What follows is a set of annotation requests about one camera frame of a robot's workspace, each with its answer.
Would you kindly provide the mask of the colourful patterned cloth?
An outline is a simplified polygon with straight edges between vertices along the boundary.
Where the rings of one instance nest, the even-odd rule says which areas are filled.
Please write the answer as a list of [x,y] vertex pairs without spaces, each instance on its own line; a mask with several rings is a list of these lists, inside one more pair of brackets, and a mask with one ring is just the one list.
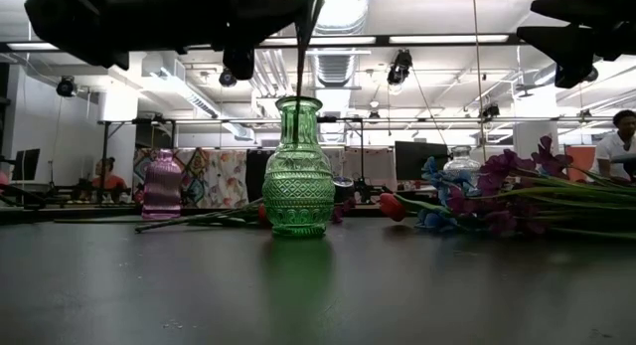
[[232,209],[248,203],[246,151],[174,149],[181,170],[181,203],[190,209]]

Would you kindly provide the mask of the silver air duct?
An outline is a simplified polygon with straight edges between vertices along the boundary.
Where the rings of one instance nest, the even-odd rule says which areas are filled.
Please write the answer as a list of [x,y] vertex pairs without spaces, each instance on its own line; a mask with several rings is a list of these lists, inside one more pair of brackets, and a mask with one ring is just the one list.
[[[370,0],[324,0],[314,38],[361,35],[364,31]],[[322,86],[345,86],[352,78],[357,57],[354,55],[314,55],[312,68]]]

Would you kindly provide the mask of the green glass vase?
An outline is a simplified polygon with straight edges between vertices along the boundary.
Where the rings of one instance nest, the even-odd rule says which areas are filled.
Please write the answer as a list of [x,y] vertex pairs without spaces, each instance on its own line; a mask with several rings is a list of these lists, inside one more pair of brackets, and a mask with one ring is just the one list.
[[276,102],[280,140],[266,163],[262,199],[275,235],[318,238],[331,220],[335,185],[328,157],[318,141],[322,102],[286,96]]

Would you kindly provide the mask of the black overhead frame bar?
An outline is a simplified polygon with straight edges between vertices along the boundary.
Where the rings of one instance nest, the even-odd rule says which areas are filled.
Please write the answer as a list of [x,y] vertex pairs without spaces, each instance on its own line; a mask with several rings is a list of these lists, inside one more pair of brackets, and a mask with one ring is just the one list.
[[[468,47],[523,46],[526,42],[515,33],[489,34],[425,34],[425,35],[352,35],[317,36],[310,41],[310,49],[350,48],[410,48],[410,47]],[[60,53],[57,47],[42,41],[0,42],[0,53]]]

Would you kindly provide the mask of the blue artificial flower stem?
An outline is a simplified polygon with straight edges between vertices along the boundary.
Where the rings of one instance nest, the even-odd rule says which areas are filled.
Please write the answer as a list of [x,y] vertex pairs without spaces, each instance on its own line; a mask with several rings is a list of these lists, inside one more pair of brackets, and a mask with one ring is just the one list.
[[297,84],[294,111],[293,142],[299,142],[300,99],[302,97],[303,74],[306,52],[309,47],[314,28],[319,19],[324,0],[292,0],[300,5],[300,12],[295,18],[294,27],[297,42]]
[[466,168],[442,170],[437,167],[437,159],[430,156],[426,159],[421,171],[422,178],[439,193],[448,193],[451,187],[459,188],[463,192],[476,190],[477,181],[474,170]]
[[418,211],[415,226],[433,233],[454,232],[458,229],[457,220],[451,213],[430,209]]

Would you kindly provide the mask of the clear glass vase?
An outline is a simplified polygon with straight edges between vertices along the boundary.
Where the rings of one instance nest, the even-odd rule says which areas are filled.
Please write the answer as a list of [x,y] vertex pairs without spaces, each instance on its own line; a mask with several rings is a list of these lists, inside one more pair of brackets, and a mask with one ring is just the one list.
[[448,175],[474,178],[479,174],[481,164],[470,157],[470,146],[455,146],[451,149],[451,158],[443,166]]

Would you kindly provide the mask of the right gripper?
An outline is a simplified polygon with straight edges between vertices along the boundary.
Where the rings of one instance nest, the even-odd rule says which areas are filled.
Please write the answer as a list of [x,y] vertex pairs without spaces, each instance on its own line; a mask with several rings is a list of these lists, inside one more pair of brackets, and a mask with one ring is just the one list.
[[[531,11],[585,26],[636,23],[636,0],[535,0]],[[573,88],[597,75],[593,65],[597,60],[614,62],[622,55],[636,56],[635,24],[604,28],[526,26],[519,27],[516,35],[555,61],[558,88]]]

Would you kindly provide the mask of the pink glass vase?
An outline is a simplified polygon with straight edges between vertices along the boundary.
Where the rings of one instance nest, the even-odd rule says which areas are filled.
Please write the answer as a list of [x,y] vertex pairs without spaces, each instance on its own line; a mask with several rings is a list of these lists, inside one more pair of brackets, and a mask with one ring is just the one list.
[[160,149],[146,169],[141,215],[146,220],[165,220],[180,214],[181,169],[172,150]]

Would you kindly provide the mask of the black computer monitor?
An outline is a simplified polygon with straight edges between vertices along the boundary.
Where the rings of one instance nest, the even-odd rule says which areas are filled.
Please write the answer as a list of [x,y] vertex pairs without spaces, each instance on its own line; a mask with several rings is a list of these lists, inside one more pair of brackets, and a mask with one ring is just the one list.
[[397,141],[394,154],[399,181],[423,180],[424,173],[441,171],[448,161],[444,144]]
[[20,150],[16,154],[13,181],[34,181],[39,163],[40,149]]

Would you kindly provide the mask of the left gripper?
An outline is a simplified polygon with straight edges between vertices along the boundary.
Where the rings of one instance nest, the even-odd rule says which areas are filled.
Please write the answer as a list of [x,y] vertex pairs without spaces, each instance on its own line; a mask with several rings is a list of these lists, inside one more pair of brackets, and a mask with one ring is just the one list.
[[[199,44],[224,52],[238,80],[253,75],[253,46],[295,21],[293,0],[26,0],[36,35],[82,61],[123,70],[131,52],[185,54]],[[230,40],[233,19],[233,41]]]

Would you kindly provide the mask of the orange partition panel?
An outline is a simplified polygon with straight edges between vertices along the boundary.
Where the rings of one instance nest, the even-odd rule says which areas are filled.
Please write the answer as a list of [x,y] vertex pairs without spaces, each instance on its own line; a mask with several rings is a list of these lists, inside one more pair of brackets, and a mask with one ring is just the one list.
[[588,145],[566,145],[564,153],[572,158],[571,168],[567,169],[567,176],[570,181],[585,181],[587,176],[583,171],[592,168],[595,147]]

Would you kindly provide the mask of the person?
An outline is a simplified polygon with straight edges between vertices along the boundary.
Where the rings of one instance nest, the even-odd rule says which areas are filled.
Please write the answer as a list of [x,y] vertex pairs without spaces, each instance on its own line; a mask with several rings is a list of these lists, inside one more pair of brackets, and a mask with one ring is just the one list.
[[95,165],[95,176],[91,181],[94,188],[105,190],[125,190],[125,181],[113,173],[115,164],[114,157],[107,157],[98,161]]
[[595,146],[591,171],[607,178],[629,180],[622,164],[612,163],[616,157],[636,154],[636,112],[621,110],[612,120],[616,130],[603,137]]

